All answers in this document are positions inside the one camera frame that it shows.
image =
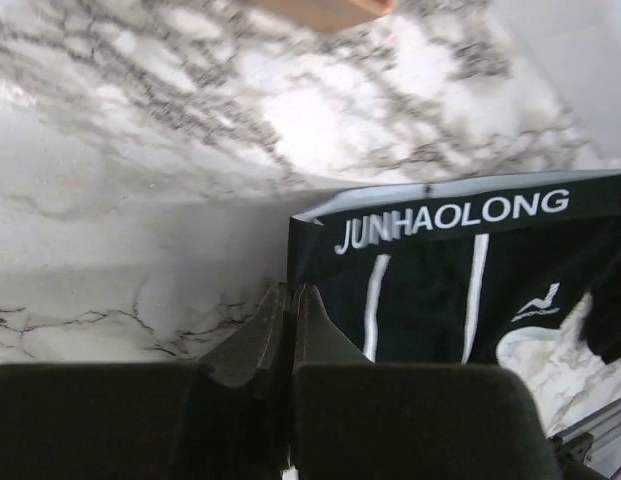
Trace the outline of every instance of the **clothing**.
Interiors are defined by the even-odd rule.
[[[346,192],[292,218],[288,272],[370,359],[496,363],[506,335],[557,332],[620,257],[621,171],[551,172]],[[584,329],[607,362],[612,317]]]

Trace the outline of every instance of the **marble table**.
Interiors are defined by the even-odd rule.
[[[334,36],[227,0],[0,0],[0,363],[209,351],[344,186],[616,168],[488,0]],[[576,340],[503,364],[548,433],[621,395]]]

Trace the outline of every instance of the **brown box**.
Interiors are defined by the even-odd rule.
[[[334,33],[391,13],[397,0],[252,0],[323,33]]]

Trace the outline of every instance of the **boxer briefs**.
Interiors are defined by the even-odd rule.
[[[556,336],[621,262],[621,171],[351,190],[292,217],[288,247],[291,287],[316,285],[369,359],[497,363],[514,338]],[[610,362],[621,318],[605,321],[589,345]]]

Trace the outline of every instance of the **white letter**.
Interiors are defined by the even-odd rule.
[[[430,212],[426,206],[419,208],[417,219],[414,221],[410,235],[416,234],[419,231],[419,227],[426,227],[428,230],[432,230],[432,220],[430,219]]]
[[[392,238],[399,240],[401,238],[401,232],[399,227],[403,227],[403,234],[410,235],[410,227],[412,227],[412,209],[406,208],[406,218],[401,220],[401,212],[397,210],[392,211]]]
[[[563,198],[558,199],[553,206],[550,206],[550,198],[553,195],[561,195]],[[546,194],[541,201],[541,210],[546,213],[557,213],[568,208],[568,204],[570,203],[570,192],[564,189],[553,190],[552,192]]]
[[[496,216],[496,217],[493,217],[492,215],[490,215],[490,205],[492,205],[493,202],[501,202],[501,204],[503,205],[503,212],[501,212],[501,215]],[[488,200],[483,205],[483,211],[481,213],[483,214],[483,218],[485,218],[489,222],[500,222],[501,220],[506,218],[508,215],[510,215],[511,209],[512,209],[512,206],[510,205],[510,202],[508,201],[507,198],[494,197]]]
[[[343,255],[344,253],[346,253],[346,250],[350,246],[350,227],[351,227],[351,225],[352,225],[352,220],[348,220],[346,222],[346,236],[343,239],[343,245],[335,245],[334,246],[334,253],[336,253],[337,255]]]
[[[521,208],[523,208],[529,216],[534,217],[539,209],[539,193],[535,193],[532,197],[532,205],[528,203],[523,195],[515,195],[512,218],[516,220],[521,216]]]
[[[478,218],[475,220],[470,220],[470,209],[472,208],[472,204],[470,202],[466,202],[463,204],[463,217],[461,218],[461,225],[467,227],[468,225],[479,225],[481,220]]]
[[[352,248],[356,248],[360,250],[368,245],[366,240],[370,238],[370,234],[366,235],[368,230],[368,222],[370,221],[369,217],[366,215],[363,219],[358,220],[356,218],[352,219]],[[359,240],[357,240],[357,224],[361,224]]]
[[[380,215],[370,215],[370,239],[369,242],[377,245],[379,237],[386,242],[392,240],[390,238],[390,212],[383,212],[383,223],[381,223]]]
[[[454,210],[454,217],[452,218],[452,221],[450,223],[443,223],[441,219],[441,217],[443,217],[443,212],[445,212],[446,210],[450,208]],[[437,228],[448,229],[448,228],[456,227],[459,224],[460,220],[461,220],[461,207],[459,205],[454,205],[452,203],[449,205],[444,205],[442,207],[439,207],[439,210],[437,210],[437,213],[434,214],[434,224],[437,226]]]

